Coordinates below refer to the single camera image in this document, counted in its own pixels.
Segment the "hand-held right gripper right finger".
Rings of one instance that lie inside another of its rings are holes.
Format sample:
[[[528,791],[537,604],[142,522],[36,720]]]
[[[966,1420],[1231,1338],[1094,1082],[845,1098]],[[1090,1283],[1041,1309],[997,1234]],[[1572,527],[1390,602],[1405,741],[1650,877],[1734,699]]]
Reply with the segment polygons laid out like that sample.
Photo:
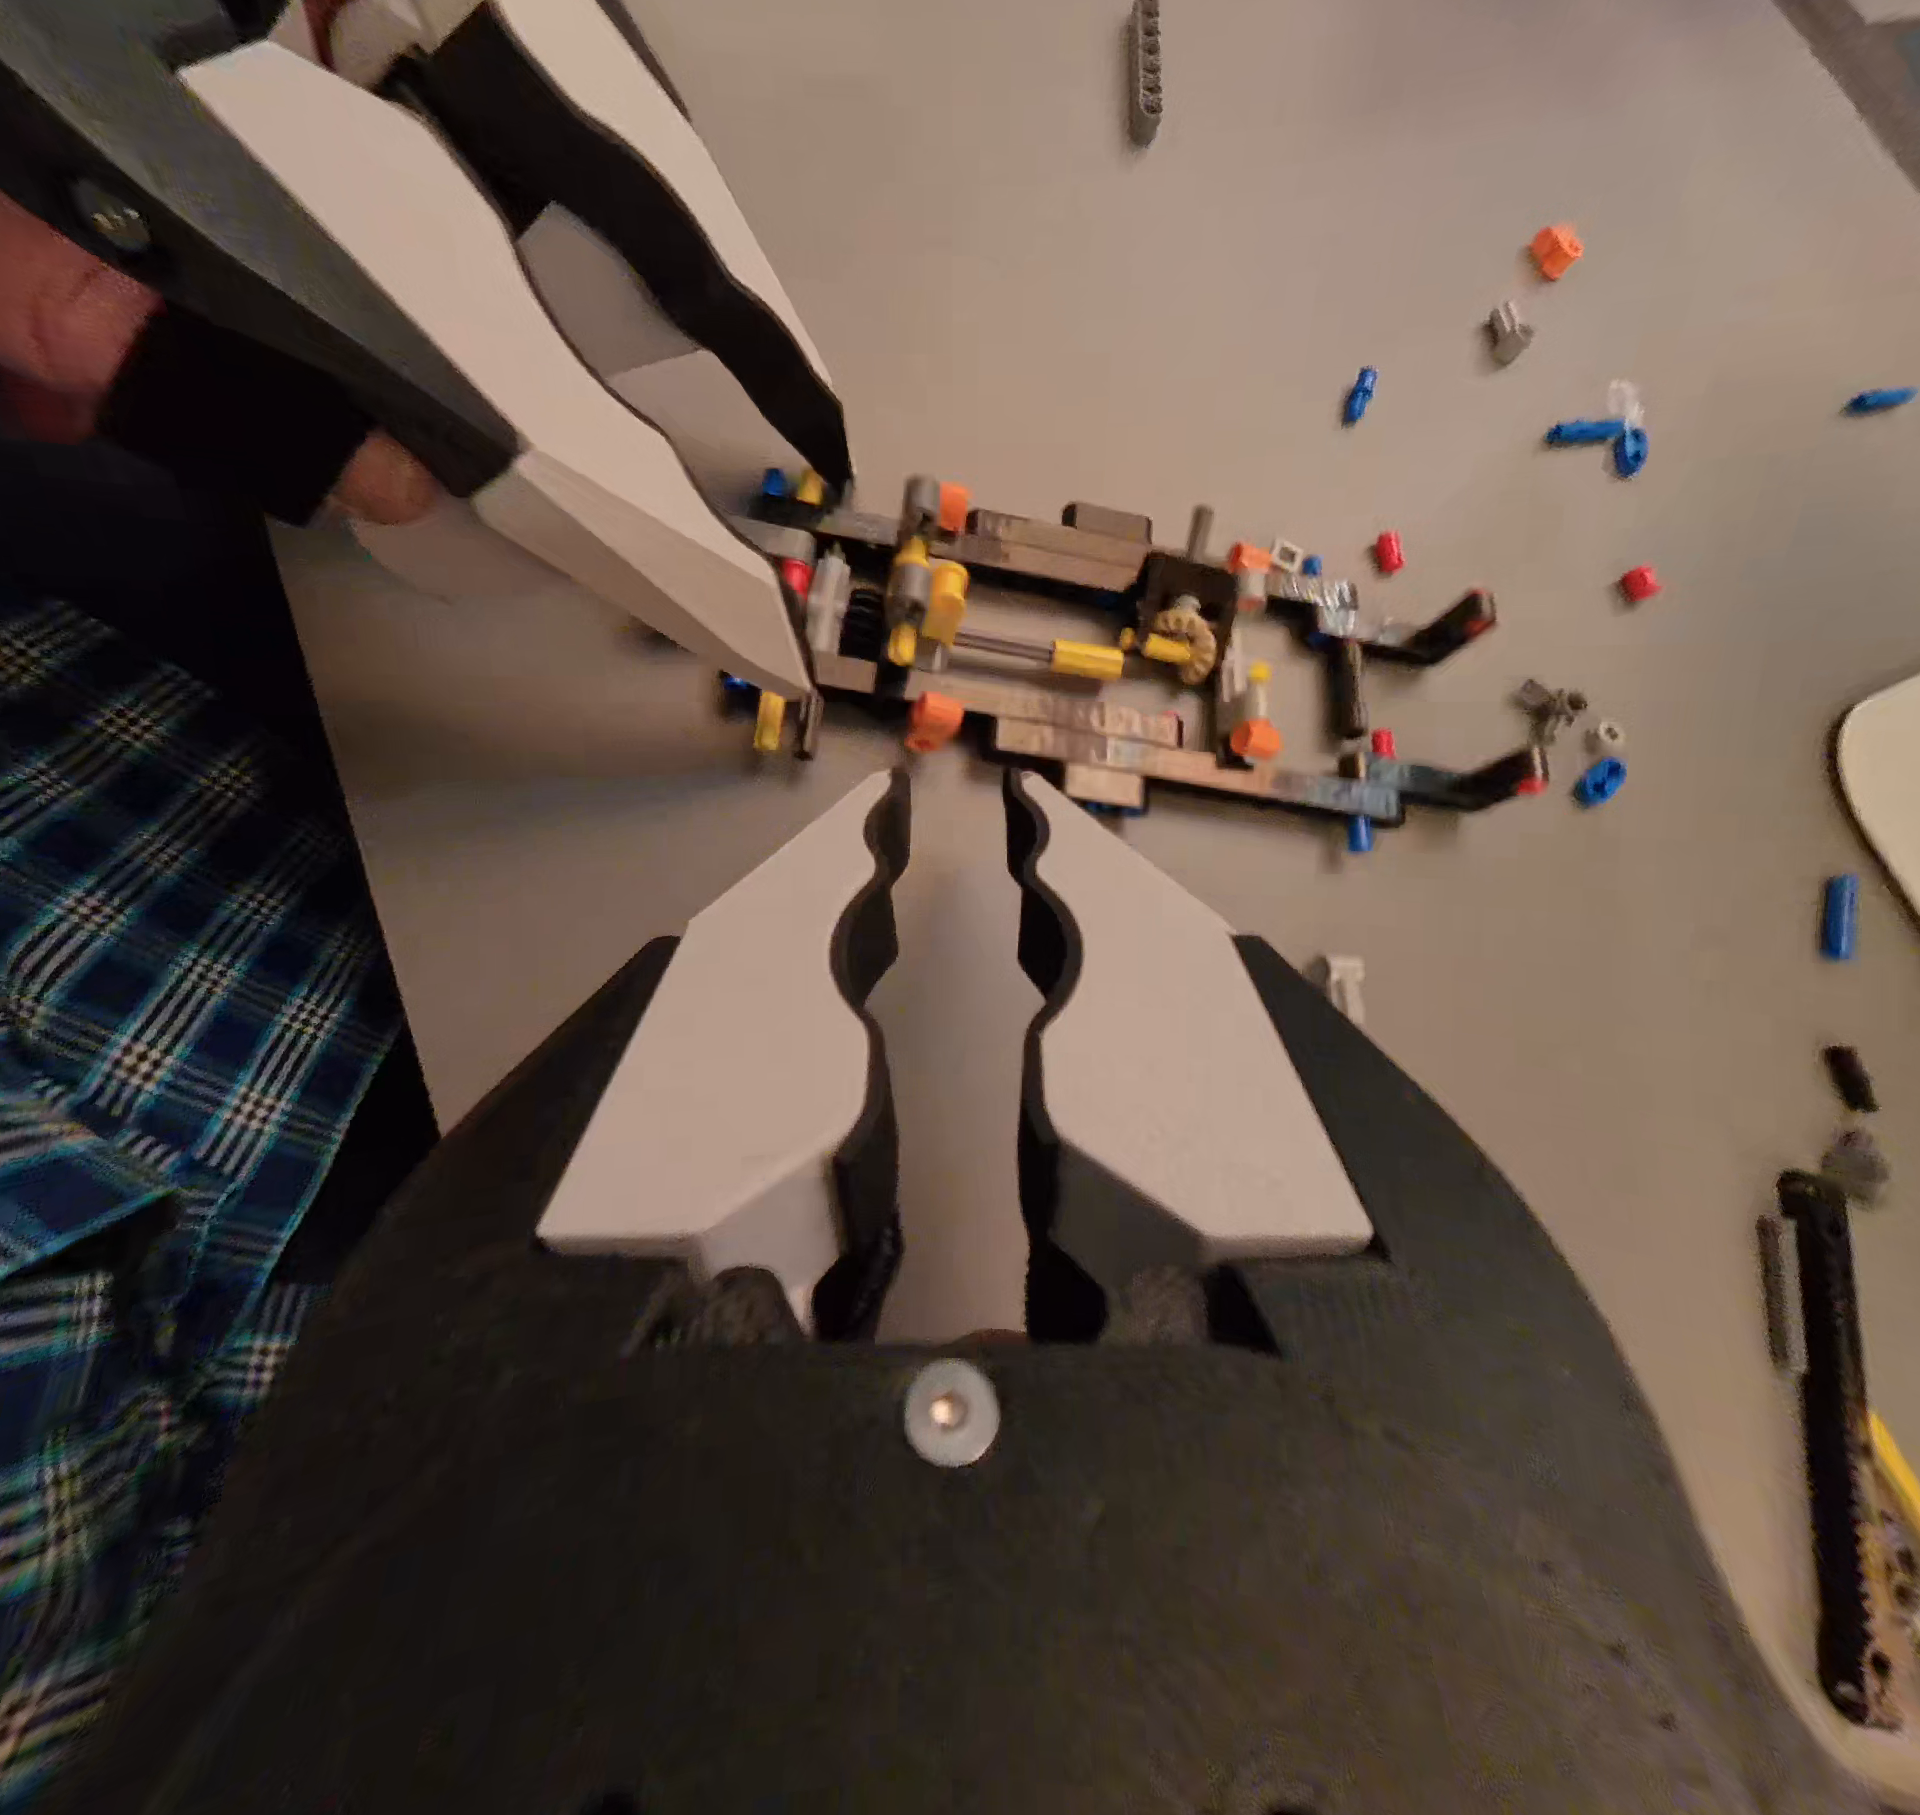
[[[1246,941],[1028,769],[1000,782],[1019,890],[1017,1195],[1030,1340],[1099,1340],[1136,1281],[1207,1323],[1242,1265],[1341,1261],[1374,1225]]]

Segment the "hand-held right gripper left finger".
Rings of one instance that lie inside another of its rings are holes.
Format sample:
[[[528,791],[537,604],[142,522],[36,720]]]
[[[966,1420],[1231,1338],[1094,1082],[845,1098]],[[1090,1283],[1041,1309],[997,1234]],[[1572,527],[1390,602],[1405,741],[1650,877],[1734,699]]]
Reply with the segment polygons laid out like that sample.
[[[898,1270],[898,1131],[867,1001],[896,961],[909,782],[867,776],[665,945],[537,1239],[757,1270],[819,1340],[863,1340]]]

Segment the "black lego chassis assembly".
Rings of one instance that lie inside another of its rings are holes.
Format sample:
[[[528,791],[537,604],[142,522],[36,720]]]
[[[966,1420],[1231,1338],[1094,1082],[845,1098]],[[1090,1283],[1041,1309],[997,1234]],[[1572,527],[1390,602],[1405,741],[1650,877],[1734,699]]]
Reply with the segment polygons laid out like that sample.
[[[896,723],[911,754],[969,738],[1090,813],[1222,798],[1332,820],[1363,853],[1409,811],[1537,795],[1566,732],[1542,745],[1524,718],[1524,745],[1474,769],[1410,760],[1370,723],[1365,676],[1465,650],[1495,626],[1491,597],[1471,590],[1423,626],[1376,621],[1295,546],[1207,555],[1207,507],[1169,551],[1140,515],[1083,502],[1046,522],[913,478],[880,515],[772,467],[741,535],[783,580],[812,663],[801,699],[720,677],[759,758],[814,760],[838,699]]]

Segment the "black lego beam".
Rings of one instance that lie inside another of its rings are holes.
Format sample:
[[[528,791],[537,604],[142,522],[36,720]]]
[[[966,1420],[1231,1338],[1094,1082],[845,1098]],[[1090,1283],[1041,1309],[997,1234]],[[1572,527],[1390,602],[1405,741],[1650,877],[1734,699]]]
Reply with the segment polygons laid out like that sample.
[[[1863,1730],[1903,1728],[1901,1662],[1868,1439],[1857,1276],[1844,1199],[1786,1173],[1775,1197],[1791,1228],[1804,1371],[1798,1380],[1815,1585],[1815,1675],[1835,1711]]]

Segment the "yellow lego axle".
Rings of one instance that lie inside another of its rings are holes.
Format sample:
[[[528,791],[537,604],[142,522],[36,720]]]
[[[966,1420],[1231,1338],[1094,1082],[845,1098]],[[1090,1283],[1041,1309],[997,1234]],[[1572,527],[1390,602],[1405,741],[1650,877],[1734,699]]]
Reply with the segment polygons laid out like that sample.
[[[1914,1548],[1917,1548],[1917,1477],[1906,1464],[1901,1446],[1894,1442],[1877,1411],[1868,1409],[1864,1415],[1864,1429],[1868,1429],[1875,1477],[1879,1479],[1886,1499],[1892,1503],[1895,1515],[1901,1515],[1901,1528],[1906,1539],[1914,1545]]]

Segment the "person's left hand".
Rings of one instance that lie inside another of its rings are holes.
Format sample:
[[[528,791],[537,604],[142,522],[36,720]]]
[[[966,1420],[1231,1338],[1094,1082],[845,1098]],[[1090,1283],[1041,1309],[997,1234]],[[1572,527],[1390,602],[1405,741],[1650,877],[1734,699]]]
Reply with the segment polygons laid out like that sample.
[[[135,354],[159,295],[91,258],[12,198],[1,198],[3,423],[51,443],[80,443]],[[331,478],[327,502],[378,526],[418,522],[440,496],[428,469],[373,432]]]

